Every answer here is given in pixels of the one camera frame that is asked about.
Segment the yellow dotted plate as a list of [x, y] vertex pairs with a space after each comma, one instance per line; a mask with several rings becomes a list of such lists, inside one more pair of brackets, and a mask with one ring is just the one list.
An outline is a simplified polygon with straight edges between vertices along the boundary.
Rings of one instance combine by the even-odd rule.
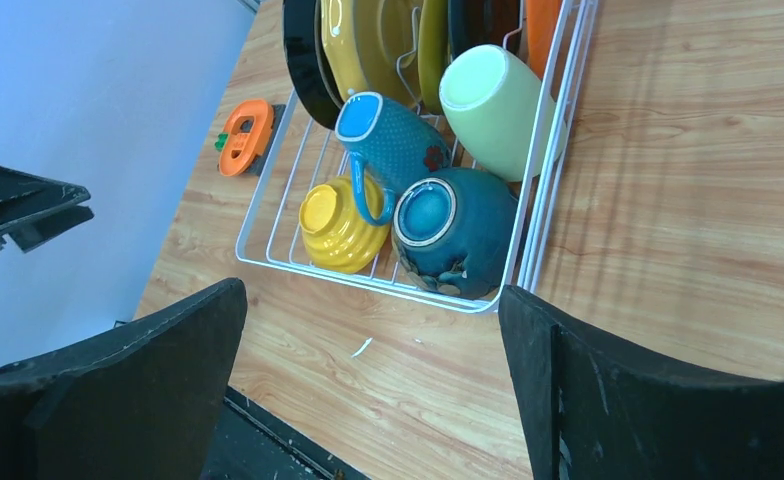
[[421, 100], [413, 11], [421, 1], [322, 0], [321, 40], [338, 92], [375, 91], [413, 108]]

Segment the olive patterned plate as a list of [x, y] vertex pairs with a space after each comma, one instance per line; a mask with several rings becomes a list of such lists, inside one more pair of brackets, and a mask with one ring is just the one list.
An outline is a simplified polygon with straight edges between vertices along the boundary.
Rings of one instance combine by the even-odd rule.
[[439, 84], [448, 66], [448, 1], [424, 0], [418, 30], [418, 80], [424, 109], [442, 113]]

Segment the orange plate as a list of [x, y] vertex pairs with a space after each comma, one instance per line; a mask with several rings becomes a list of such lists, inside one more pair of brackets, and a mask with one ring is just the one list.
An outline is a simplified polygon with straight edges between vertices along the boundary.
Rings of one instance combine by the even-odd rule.
[[539, 78], [545, 73], [562, 3], [562, 0], [525, 1], [527, 63]]

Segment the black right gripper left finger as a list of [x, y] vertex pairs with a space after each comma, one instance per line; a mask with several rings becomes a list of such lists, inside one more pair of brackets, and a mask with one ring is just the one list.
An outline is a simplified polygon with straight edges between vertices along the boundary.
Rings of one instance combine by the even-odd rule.
[[226, 278], [0, 367], [0, 479], [198, 478], [247, 309]]

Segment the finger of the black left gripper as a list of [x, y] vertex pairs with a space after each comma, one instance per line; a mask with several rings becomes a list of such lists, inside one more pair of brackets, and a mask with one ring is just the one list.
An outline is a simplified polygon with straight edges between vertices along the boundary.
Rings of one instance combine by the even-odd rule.
[[91, 208], [80, 205], [73, 206], [22, 224], [19, 228], [11, 231], [9, 236], [22, 252], [27, 253], [93, 218], [94, 213]]
[[0, 232], [73, 206], [86, 206], [83, 186], [28, 174], [0, 165]]

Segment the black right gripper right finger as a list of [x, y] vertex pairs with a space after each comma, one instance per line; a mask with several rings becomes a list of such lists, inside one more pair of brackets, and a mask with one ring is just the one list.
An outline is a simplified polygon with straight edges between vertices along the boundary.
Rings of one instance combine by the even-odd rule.
[[499, 323], [537, 479], [784, 479], [784, 381], [713, 370], [503, 289]]

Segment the dark red rimmed white plate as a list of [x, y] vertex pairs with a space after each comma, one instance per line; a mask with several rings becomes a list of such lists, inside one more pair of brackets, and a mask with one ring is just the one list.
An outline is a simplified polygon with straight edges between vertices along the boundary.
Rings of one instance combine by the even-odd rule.
[[320, 2], [282, 3], [283, 48], [297, 96], [318, 124], [334, 130], [342, 107], [320, 37]]

